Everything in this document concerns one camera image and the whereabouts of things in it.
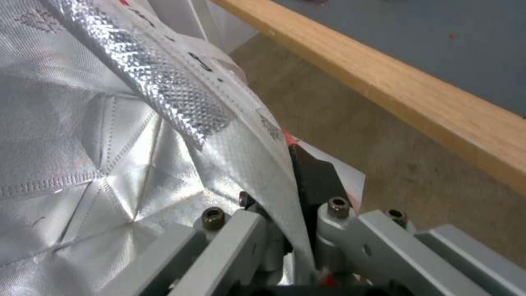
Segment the wooden beam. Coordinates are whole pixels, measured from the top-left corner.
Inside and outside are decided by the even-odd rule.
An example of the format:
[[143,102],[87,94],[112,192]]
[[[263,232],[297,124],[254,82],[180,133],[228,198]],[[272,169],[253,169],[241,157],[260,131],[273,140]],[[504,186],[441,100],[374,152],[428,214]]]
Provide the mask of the wooden beam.
[[270,0],[213,1],[526,194],[525,119]]

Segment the silver reflective fabric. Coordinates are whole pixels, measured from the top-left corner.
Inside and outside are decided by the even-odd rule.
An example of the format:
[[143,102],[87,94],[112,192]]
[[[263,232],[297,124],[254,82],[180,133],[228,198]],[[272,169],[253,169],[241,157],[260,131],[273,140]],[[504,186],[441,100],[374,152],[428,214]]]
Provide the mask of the silver reflective fabric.
[[290,157],[253,93],[133,3],[47,4],[73,35],[36,0],[0,3],[0,294],[96,294],[171,224],[233,213],[241,190],[305,281]]

